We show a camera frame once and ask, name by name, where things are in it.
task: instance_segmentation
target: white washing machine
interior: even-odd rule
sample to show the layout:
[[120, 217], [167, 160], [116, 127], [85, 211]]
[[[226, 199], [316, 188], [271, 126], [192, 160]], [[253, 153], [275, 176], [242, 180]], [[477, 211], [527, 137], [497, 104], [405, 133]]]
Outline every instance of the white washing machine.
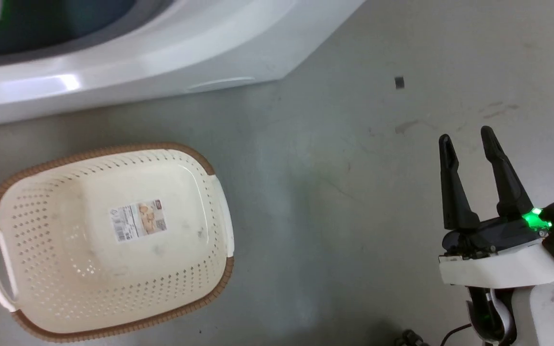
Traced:
[[94, 32], [0, 51], [0, 123], [281, 79], [364, 0], [127, 2]]

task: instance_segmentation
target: qr code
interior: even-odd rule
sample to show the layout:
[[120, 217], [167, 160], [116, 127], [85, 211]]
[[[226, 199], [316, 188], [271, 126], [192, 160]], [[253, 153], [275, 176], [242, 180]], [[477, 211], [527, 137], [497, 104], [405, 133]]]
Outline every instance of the qr code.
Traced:
[[156, 220], [155, 225], [161, 230], [165, 231], [165, 221], [163, 220]]

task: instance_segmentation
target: brown basket rim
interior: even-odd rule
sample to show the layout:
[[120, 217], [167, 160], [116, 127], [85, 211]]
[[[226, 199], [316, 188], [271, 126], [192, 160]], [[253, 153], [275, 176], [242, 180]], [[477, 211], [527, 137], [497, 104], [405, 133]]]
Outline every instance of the brown basket rim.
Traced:
[[[94, 149], [91, 151], [86, 151], [84, 153], [79, 153], [76, 155], [67, 156], [65, 158], [52, 160], [44, 164], [38, 164], [37, 166], [24, 169], [14, 174], [13, 176], [11, 176], [9, 179], [4, 181], [0, 185], [0, 202], [1, 202], [1, 199], [3, 198], [3, 195], [10, 188], [10, 186], [14, 185], [21, 179], [35, 175], [37, 173], [41, 173], [43, 171], [47, 171], [55, 167], [64, 166], [66, 164], [70, 164], [73, 162], [79, 162], [83, 160], [97, 158], [100, 156], [129, 153], [132, 151], [141, 151], [141, 150], [150, 150], [150, 149], [176, 149], [176, 150], [182, 151], [183, 153], [186, 153], [191, 157], [193, 157], [195, 160], [197, 160], [198, 163], [202, 166], [202, 168], [204, 168], [204, 170], [208, 175], [215, 175], [215, 171], [213, 170], [213, 167], [211, 166], [211, 164], [209, 164], [208, 160], [204, 156], [202, 156], [194, 149], [182, 144], [173, 143], [173, 142], [163, 142], [163, 143], [154, 143], [154, 144], [120, 145], [116, 147]], [[27, 316], [25, 316], [25, 314], [21, 310], [14, 311], [12, 313], [12, 316], [13, 316], [13, 319], [16, 322], [18, 322], [18, 324], [27, 333], [39, 339], [50, 341], [50, 342], [75, 342], [75, 341], [82, 341], [82, 340], [99, 339], [101, 337], [128, 333], [130, 331], [136, 331], [142, 328], [147, 328], [147, 327], [165, 322], [167, 320], [171, 320], [173, 318], [183, 316], [187, 313], [196, 311], [197, 309], [200, 309], [201, 307], [204, 307], [205, 305], [209, 304], [211, 301], [215, 300], [226, 287], [226, 284], [228, 283], [232, 275], [234, 263], [235, 263], [234, 257], [226, 258], [226, 266], [224, 268], [224, 274], [222, 274], [222, 278], [220, 279], [219, 283], [217, 283], [217, 285], [214, 287], [214, 289], [211, 290], [211, 292], [206, 296], [198, 300], [195, 300], [194, 302], [191, 302], [189, 304], [183, 305], [182, 307], [178, 307], [176, 309], [172, 309], [170, 311], [166, 311], [164, 313], [161, 313], [159, 315], [155, 315], [152, 317], [143, 318], [142, 320], [138, 320], [138, 321], [119, 324], [117, 326], [112, 326], [108, 328], [93, 329], [90, 331], [83, 331], [83, 332], [77, 332], [77, 333], [53, 333], [33, 324], [33, 322], [31, 322], [31, 320], [29, 320], [29, 318], [27, 318]]]

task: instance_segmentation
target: black square on floor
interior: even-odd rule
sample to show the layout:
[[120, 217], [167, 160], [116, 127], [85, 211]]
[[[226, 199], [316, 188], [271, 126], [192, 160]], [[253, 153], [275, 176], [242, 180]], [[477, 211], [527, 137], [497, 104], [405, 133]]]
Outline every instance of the black square on floor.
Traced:
[[405, 79], [403, 79], [403, 77], [394, 77], [394, 86], [396, 88], [404, 88], [405, 87]]

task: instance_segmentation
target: gray floor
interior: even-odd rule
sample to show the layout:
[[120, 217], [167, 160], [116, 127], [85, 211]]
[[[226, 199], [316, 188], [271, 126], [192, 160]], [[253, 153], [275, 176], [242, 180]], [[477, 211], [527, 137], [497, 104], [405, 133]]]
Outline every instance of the gray floor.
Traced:
[[[466, 322], [464, 289], [437, 267], [437, 139], [453, 135], [470, 204], [489, 218], [483, 124], [534, 204], [554, 201], [554, 2], [369, 0], [283, 81], [2, 126], [0, 182], [135, 142], [181, 142], [215, 166], [237, 242], [227, 290], [86, 345], [389, 345], [402, 328], [437, 345]], [[0, 345], [35, 344], [0, 308]]]

